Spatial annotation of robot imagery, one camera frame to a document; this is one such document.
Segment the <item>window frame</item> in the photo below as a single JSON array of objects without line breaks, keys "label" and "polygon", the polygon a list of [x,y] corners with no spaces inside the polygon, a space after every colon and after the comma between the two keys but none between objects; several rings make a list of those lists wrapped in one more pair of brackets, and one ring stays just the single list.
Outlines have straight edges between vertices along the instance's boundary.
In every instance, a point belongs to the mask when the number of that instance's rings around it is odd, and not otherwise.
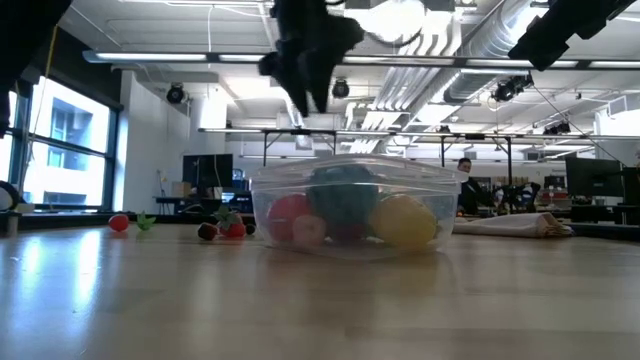
[{"label": "window frame", "polygon": [[[53,137],[42,136],[34,134],[29,131],[31,110],[33,106],[33,92],[34,86],[24,80],[18,82],[18,87],[12,88],[11,91],[18,94],[16,101],[15,121],[13,127],[7,131],[8,135],[13,137],[13,146],[9,165],[9,182],[12,184],[19,183],[20,174],[24,164],[24,157],[28,152],[27,138],[31,138],[32,141],[43,143],[46,145],[55,146],[62,150],[69,150],[80,154],[97,156],[104,158],[104,171],[103,171],[103,187],[102,187],[102,205],[65,205],[65,204],[34,204],[37,210],[98,210],[98,211],[112,211],[113,210],[113,184],[115,176],[115,163],[116,163],[116,141],[117,141],[117,129],[118,121],[120,117],[120,109],[113,108],[105,105],[90,94],[84,94],[77,91],[75,88],[65,84],[64,81],[55,77],[50,77],[49,80],[66,87],[67,89],[74,91],[82,96],[85,96],[93,101],[106,106],[109,109],[109,122],[107,132],[107,148],[105,152],[96,151],[81,145],[76,145],[70,142],[54,139]],[[64,158],[61,159],[60,167],[64,167]]]}]

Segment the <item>yellow toy egg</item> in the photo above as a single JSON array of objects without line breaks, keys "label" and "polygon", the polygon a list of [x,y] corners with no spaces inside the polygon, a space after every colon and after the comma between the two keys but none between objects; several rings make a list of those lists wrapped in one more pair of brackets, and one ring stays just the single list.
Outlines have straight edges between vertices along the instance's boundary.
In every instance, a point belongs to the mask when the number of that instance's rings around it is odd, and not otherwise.
[{"label": "yellow toy egg", "polygon": [[376,236],[404,250],[423,249],[436,235],[438,221],[424,204],[408,195],[380,201],[369,224]]}]

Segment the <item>security camera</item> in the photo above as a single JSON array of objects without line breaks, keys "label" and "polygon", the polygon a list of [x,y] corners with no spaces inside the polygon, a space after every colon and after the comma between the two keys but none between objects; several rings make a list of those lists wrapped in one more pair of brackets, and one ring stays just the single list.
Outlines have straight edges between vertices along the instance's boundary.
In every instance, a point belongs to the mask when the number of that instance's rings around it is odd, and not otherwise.
[{"label": "security camera", "polygon": [[189,101],[189,94],[184,90],[184,84],[171,84],[171,89],[167,92],[167,101],[173,105],[180,105]]},{"label": "security camera", "polygon": [[347,84],[347,79],[336,79],[336,83],[333,85],[333,89],[331,90],[331,95],[336,99],[344,99],[349,96],[349,85]]}]

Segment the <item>plastic container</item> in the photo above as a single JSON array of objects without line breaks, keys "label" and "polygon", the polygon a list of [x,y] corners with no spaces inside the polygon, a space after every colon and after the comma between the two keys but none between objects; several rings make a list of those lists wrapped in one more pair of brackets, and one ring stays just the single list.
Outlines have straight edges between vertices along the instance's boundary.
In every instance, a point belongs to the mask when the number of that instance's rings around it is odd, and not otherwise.
[{"label": "plastic container", "polygon": [[345,259],[434,250],[451,236],[467,174],[374,155],[338,155],[250,174],[269,246]]}]

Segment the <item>ceiling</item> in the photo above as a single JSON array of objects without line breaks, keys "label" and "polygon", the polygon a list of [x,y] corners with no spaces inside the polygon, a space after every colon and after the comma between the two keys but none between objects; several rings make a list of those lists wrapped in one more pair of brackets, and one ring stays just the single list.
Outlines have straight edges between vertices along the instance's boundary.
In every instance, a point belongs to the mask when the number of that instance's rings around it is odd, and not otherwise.
[{"label": "ceiling", "polygon": [[[477,12],[463,19],[463,33],[473,28],[498,0],[477,0]],[[95,50],[102,51],[206,51],[208,17],[210,17],[211,51],[265,53],[273,48],[277,27],[273,19],[264,18],[255,8],[230,10],[209,7],[169,6],[162,3],[135,3],[119,0],[75,0],[60,25]],[[640,4],[632,5],[624,14],[640,19]],[[572,38],[565,57],[640,58],[640,23],[615,20],[589,41]],[[392,53],[394,49],[365,40],[354,50],[357,54]],[[247,65],[162,65],[148,69],[168,72],[215,72],[236,98],[229,116],[234,123],[243,119],[275,118],[285,111],[284,101],[269,97],[270,80],[260,77],[254,66]],[[336,77],[346,77],[350,97],[374,97],[384,83],[387,68],[338,67]],[[536,86],[559,109],[571,110],[571,116],[582,130],[590,131],[591,111],[614,99],[623,91],[640,91],[640,73],[635,72],[546,72],[533,74]],[[193,92],[206,92],[206,84]],[[576,100],[578,92],[583,100]],[[533,122],[556,113],[535,90],[528,90],[516,102],[500,104],[487,101],[480,94],[479,106],[464,106],[450,124],[453,131],[525,131]],[[331,100],[330,112],[344,113],[348,101]]]}]

